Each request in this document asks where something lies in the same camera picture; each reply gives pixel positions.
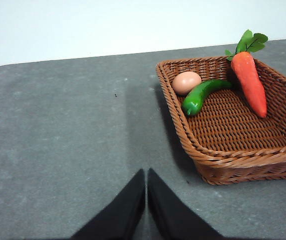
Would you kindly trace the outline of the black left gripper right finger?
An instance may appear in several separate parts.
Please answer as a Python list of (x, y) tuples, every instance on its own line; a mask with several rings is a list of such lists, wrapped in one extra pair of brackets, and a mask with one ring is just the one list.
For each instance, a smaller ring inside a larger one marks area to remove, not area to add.
[(165, 240), (221, 240), (206, 221), (186, 206), (161, 177), (148, 171), (148, 207)]

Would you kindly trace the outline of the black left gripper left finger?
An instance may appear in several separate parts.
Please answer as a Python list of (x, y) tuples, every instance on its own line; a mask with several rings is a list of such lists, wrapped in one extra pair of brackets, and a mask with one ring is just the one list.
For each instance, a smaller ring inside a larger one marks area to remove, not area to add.
[(145, 174), (140, 169), (117, 196), (71, 239), (130, 240), (144, 210)]

